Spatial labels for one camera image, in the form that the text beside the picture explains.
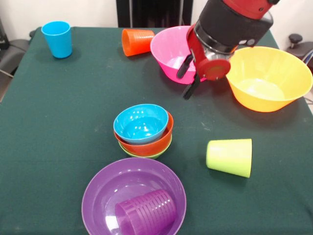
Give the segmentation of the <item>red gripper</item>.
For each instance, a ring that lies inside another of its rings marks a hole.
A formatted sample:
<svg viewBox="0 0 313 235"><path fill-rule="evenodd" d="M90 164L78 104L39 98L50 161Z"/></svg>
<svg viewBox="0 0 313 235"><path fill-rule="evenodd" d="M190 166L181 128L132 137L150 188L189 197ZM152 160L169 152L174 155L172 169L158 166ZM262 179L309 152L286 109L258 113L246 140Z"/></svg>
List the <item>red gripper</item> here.
<svg viewBox="0 0 313 235"><path fill-rule="evenodd" d="M183 93L183 98L188 100L199 86L200 78L215 80L228 74L231 68L231 48L209 36L200 23L195 23L188 29L186 39L191 54L184 59L177 72L177 78L184 77L193 61L196 69L194 80Z"/></svg>

